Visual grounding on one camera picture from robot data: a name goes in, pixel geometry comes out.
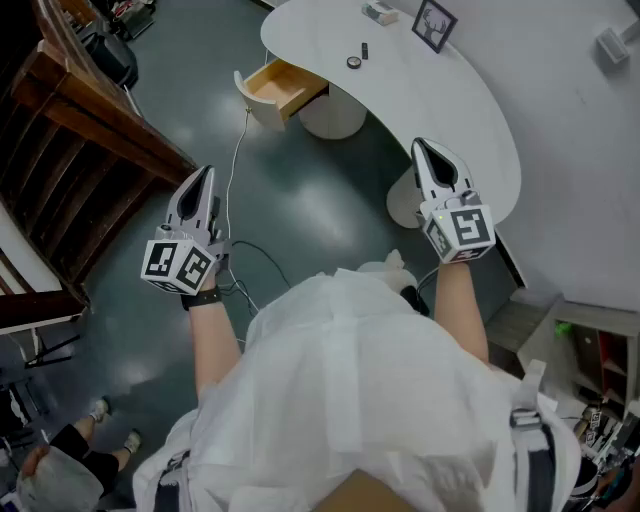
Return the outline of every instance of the white table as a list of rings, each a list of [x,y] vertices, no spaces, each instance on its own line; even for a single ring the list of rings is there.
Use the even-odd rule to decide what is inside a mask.
[[[448,147],[466,162],[494,222],[502,221],[520,193],[520,162],[486,84],[450,44],[440,54],[429,48],[411,31],[410,16],[400,13],[399,21],[383,27],[364,16],[361,6],[362,0],[290,0],[267,16],[262,42],[280,59],[358,100],[407,154],[418,136]],[[369,60],[352,70],[346,60],[360,56],[363,42],[369,45]],[[410,171],[390,191],[388,206],[394,193],[396,199],[412,194],[409,202],[419,200]],[[391,208],[390,213],[406,225]]]

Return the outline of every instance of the buckle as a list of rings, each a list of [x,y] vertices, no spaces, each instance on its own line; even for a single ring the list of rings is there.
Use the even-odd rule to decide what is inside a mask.
[[[542,426],[542,418],[538,411],[531,409],[514,409],[509,419],[511,428],[518,430],[531,430]]]

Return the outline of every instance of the gray floor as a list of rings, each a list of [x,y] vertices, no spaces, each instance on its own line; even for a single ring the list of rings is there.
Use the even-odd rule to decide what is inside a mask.
[[[140,67],[134,95],[143,114],[199,164],[214,165],[223,185],[245,114],[233,71],[247,76],[262,65],[260,25],[267,14],[249,0],[164,0],[155,25],[131,45]],[[336,142],[314,138],[297,118],[284,133],[250,119],[231,191],[233,239],[263,247],[292,283],[382,260],[393,248],[420,278],[437,264],[434,251],[417,231],[394,224],[385,209],[387,190],[408,166],[404,151],[371,115],[356,135]],[[85,414],[103,394],[112,397],[116,412],[97,432],[96,448],[118,447],[131,427],[142,432],[142,453],[118,483],[124,497],[131,494],[135,467],[196,404],[187,316],[176,297],[138,277],[168,198],[153,197],[90,275],[92,311],[79,326],[84,338],[75,359],[39,372],[53,403],[51,432]],[[272,264],[252,248],[234,250],[233,268],[260,306],[286,290]],[[472,269],[487,319],[515,284],[495,250]],[[432,304],[433,288],[423,296]],[[246,301],[236,294],[225,304],[242,338],[251,320]],[[65,330],[48,335],[59,338]]]

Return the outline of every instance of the white fabric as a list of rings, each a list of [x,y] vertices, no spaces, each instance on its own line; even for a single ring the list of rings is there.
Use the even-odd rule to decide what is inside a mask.
[[[138,469],[138,510],[191,449],[194,512],[310,510],[356,468],[420,510],[513,511],[518,381],[502,375],[384,282],[313,277],[259,313],[237,367]]]
[[[52,446],[35,475],[17,482],[20,501],[29,512],[91,512],[104,488],[91,471]]]

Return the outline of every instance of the wooden railing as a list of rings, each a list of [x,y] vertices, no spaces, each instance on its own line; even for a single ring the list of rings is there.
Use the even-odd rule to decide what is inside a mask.
[[[82,283],[110,240],[159,185],[176,186],[196,167],[95,66],[58,0],[8,7],[0,21],[0,201],[86,304]]]
[[[60,6],[67,11],[80,25],[87,25],[96,19],[96,14],[85,0],[59,0]]]

